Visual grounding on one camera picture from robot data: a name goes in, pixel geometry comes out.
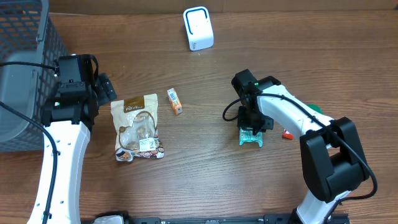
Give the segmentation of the teal wet wipes pack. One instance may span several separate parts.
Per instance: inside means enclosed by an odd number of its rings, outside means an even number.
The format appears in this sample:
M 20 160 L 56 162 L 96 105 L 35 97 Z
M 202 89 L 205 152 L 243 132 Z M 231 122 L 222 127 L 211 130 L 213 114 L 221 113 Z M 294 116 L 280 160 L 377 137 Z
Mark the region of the teal wet wipes pack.
M 258 132 L 256 135 L 253 135 L 251 130 L 243 130 L 239 129 L 239 145 L 242 146 L 245 142 L 256 142 L 259 147 L 263 146 L 263 137 L 262 133 Z

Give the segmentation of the red snack bar packet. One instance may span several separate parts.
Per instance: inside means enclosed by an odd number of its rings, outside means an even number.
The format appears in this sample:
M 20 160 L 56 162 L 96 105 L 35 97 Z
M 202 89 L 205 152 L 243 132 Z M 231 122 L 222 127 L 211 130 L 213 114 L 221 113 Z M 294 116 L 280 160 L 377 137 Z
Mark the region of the red snack bar packet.
M 294 139 L 293 134 L 290 133 L 290 132 L 288 132 L 286 129 L 284 129 L 284 132 L 283 132 L 283 134 L 282 134 L 282 137 L 283 137 L 284 139 L 289 139 L 289 140 L 293 140 L 293 139 Z

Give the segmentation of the beige snack bag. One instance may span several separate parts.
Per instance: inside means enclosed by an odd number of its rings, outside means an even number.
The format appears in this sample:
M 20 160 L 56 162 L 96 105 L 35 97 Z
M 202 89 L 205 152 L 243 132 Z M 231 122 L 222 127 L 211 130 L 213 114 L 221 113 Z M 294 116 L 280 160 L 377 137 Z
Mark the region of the beige snack bag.
M 158 135 L 158 96 L 135 96 L 113 101 L 111 114 L 117 133 L 117 161 L 132 162 L 134 158 L 161 159 L 165 150 Z

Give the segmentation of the orange small box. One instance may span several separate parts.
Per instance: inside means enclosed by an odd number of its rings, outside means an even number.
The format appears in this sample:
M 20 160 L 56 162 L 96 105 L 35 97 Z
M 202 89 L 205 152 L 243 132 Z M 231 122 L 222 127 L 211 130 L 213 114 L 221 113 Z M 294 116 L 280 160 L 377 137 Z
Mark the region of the orange small box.
M 176 115 L 181 114 L 183 112 L 182 104 L 177 96 L 177 92 L 174 88 L 167 90 L 168 98 L 172 109 Z

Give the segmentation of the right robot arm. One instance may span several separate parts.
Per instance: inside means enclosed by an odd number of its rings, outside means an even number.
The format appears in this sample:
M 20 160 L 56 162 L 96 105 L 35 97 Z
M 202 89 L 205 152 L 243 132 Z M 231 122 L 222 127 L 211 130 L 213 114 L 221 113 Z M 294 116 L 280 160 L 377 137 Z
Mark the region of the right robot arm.
M 300 142 L 302 172 L 308 192 L 292 213 L 266 214 L 262 223 L 349 223 L 347 215 L 335 214 L 336 207 L 352 200 L 350 193 L 371 179 L 372 197 L 377 180 L 368 166 L 356 126 L 347 117 L 333 119 L 312 109 L 291 95 L 278 79 L 257 80 L 249 70 L 231 81 L 241 106 L 239 143 L 262 144 L 262 135 L 278 122 Z

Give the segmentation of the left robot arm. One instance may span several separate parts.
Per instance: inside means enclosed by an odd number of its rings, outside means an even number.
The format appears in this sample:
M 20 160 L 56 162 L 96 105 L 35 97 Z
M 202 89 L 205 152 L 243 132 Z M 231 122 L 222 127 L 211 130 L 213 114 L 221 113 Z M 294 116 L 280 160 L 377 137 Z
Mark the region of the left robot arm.
M 95 117 L 117 95 L 90 54 L 54 61 L 58 82 L 40 109 L 44 158 L 29 223 L 80 223 L 81 172 Z

